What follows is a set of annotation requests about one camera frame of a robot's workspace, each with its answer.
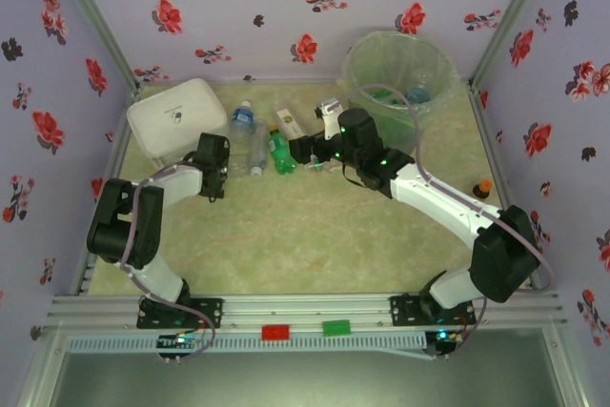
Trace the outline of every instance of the bottle cap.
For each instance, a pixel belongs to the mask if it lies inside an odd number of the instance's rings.
[[[484,193],[489,193],[490,191],[492,191],[492,188],[494,187],[494,184],[492,183],[491,180],[482,180],[479,184],[478,184],[478,188],[483,191]]]

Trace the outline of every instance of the floral wallpaper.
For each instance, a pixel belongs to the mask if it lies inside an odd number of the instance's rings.
[[[147,82],[335,78],[355,41],[377,30],[429,38],[471,76],[510,1],[95,0]]]
[[[51,299],[70,292],[128,87],[74,0],[0,9],[0,405],[11,407]]]
[[[609,8],[530,0],[479,85],[512,194],[557,272],[592,405],[610,398]]]

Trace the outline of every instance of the water bottle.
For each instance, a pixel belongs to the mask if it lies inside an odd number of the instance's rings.
[[[405,94],[407,99],[409,99],[409,102],[412,104],[423,104],[430,100],[428,88],[430,87],[430,83],[432,83],[432,76],[430,71],[425,71],[423,69],[414,71],[416,85],[413,88],[410,88]]]
[[[292,173],[296,169],[296,161],[290,156],[290,147],[286,135],[281,133],[277,126],[269,128],[269,151],[274,159],[277,173]]]
[[[254,131],[250,136],[250,149],[248,151],[248,170],[251,176],[261,176],[267,167],[267,142],[269,128],[261,119],[254,123]]]
[[[250,144],[250,134],[254,126],[254,114],[249,101],[244,100],[233,112],[231,118],[231,152],[244,154]]]

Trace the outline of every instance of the white ventilation grille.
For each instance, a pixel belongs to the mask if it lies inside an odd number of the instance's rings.
[[[190,353],[197,347],[157,348],[157,336],[72,336],[70,353],[135,354]],[[211,353],[311,352],[311,351],[374,351],[415,350],[426,348],[425,333],[358,333],[351,336],[324,337],[317,334],[291,336],[290,340],[263,341],[260,335],[218,336]]]

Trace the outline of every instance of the cable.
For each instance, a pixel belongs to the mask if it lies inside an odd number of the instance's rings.
[[[452,353],[451,356],[455,356],[457,352],[461,351],[462,348],[464,348],[464,345],[466,345],[466,342],[468,342],[470,340],[470,337],[472,334],[475,333],[475,331],[478,329],[478,326],[480,325],[481,321],[483,320],[483,316],[485,315],[485,311],[487,310],[487,297],[483,297],[483,305],[480,308],[480,312],[478,313],[478,318],[477,318],[477,322],[473,325],[473,329],[471,329],[468,334],[466,334],[466,337],[463,338],[463,341],[461,342],[461,345],[459,345]]]
[[[136,227],[136,222],[137,222],[137,217],[138,217],[138,203],[140,200],[140,193],[141,193],[142,189],[146,185],[153,183],[155,179],[159,179],[159,178],[162,178],[163,176],[174,173],[178,166],[189,166],[189,164],[184,163],[184,162],[177,162],[177,163],[171,164],[169,166],[166,166],[163,169],[159,170],[158,172],[154,173],[153,175],[149,176],[148,178],[145,178],[144,180],[140,181],[137,184],[137,186],[135,187],[135,192],[133,193],[133,204],[132,204],[132,208],[133,208],[132,223],[130,225],[130,232],[127,237],[127,244],[125,245],[125,251],[123,252],[123,257],[121,257],[121,262],[120,262],[119,268],[123,272],[127,273],[127,275],[132,280],[132,282],[135,284],[135,286],[137,286],[140,290],[142,290],[142,292],[144,293],[144,295],[146,297],[149,297],[152,300],[155,300],[156,302],[160,302],[164,305],[167,305],[168,307],[173,307],[177,310],[181,310],[183,312],[193,314],[193,315],[201,318],[203,320],[203,322],[206,323],[208,325],[208,327],[212,330],[212,338],[210,338],[210,340],[204,344],[203,343],[203,336],[205,334],[205,329],[204,329],[204,331],[201,335],[201,342],[202,342],[201,348],[195,350],[194,352],[192,352],[184,357],[179,356],[176,359],[172,359],[173,362],[176,362],[179,364],[181,361],[186,361],[188,359],[201,355],[207,349],[212,347],[212,345],[214,345],[214,341],[216,339],[216,328],[214,326],[214,323],[205,314],[202,314],[201,312],[199,312],[196,309],[193,309],[191,307],[186,307],[184,305],[176,304],[174,302],[170,302],[169,300],[166,300],[163,297],[160,297],[160,296],[154,294],[145,285],[143,285],[133,275],[132,270],[127,267],[127,261],[130,257],[130,254],[132,253],[133,242],[135,240],[135,227]]]
[[[544,269],[546,269],[546,271],[549,274],[548,284],[546,284],[542,288],[538,288],[538,289],[518,290],[518,291],[523,292],[523,293],[542,293],[544,291],[552,289],[555,286],[555,272],[553,271],[553,268],[548,263],[548,261],[540,254],[540,252],[538,251],[538,249],[536,247],[534,247],[534,245],[532,245],[525,237],[523,237],[521,234],[519,234],[517,231],[515,231],[513,228],[511,228],[508,224],[504,223],[504,221],[499,220],[498,218],[496,218],[489,212],[486,212],[485,210],[483,210],[480,206],[473,204],[472,202],[461,197],[460,195],[454,193],[452,190],[449,190],[449,189],[445,188],[444,186],[442,186],[441,184],[437,183],[435,181],[435,179],[423,168],[423,164],[421,162],[421,127],[419,126],[419,120],[417,119],[417,114],[416,114],[415,109],[413,108],[413,106],[411,105],[409,100],[405,97],[405,95],[402,92],[392,88],[391,86],[383,85],[383,84],[364,85],[359,88],[356,88],[355,90],[349,92],[347,95],[343,96],[339,100],[339,103],[343,104],[343,102],[347,101],[352,95],[354,95],[357,92],[361,92],[363,90],[369,90],[369,89],[373,89],[373,88],[382,88],[384,90],[393,92],[395,95],[397,95],[402,100],[404,105],[406,105],[407,108],[409,109],[411,117],[413,118],[413,124],[416,129],[416,166],[417,166],[417,170],[419,171],[419,173],[421,174],[423,179],[426,181],[426,183],[428,183],[430,186],[437,189],[438,191],[453,198],[454,200],[461,203],[462,205],[468,207],[473,212],[482,214],[486,218],[489,218],[491,221],[496,223],[504,231],[506,231],[508,234],[510,234],[512,237],[514,237],[521,245],[523,245],[540,262],[540,264],[544,267]]]

